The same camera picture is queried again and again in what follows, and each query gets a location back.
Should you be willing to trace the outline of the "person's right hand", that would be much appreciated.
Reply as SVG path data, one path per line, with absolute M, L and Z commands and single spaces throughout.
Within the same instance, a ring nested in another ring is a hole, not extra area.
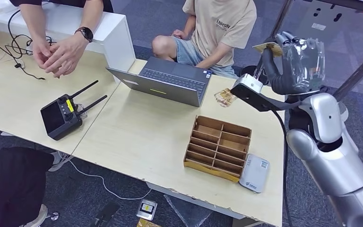
M 172 36 L 183 40 L 186 40 L 188 38 L 188 34 L 179 29 L 174 30 Z
M 52 56 L 48 41 L 45 38 L 36 37 L 33 38 L 32 46 L 34 60 L 41 69 L 45 70 L 47 68 L 44 65 L 45 62 Z

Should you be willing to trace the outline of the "person's left hand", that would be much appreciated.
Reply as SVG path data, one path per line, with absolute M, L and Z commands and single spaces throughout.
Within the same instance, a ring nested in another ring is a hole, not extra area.
M 89 41 L 81 32 L 57 42 L 50 47 L 51 56 L 43 64 L 45 73 L 53 73 L 55 78 L 72 73 L 82 57 Z

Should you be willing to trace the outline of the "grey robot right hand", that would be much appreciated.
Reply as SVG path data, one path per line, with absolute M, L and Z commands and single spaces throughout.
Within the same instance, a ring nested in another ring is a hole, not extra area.
M 261 58 L 272 90 L 279 95 L 320 91 L 325 79 L 325 48 L 317 38 L 281 32 L 264 41 Z

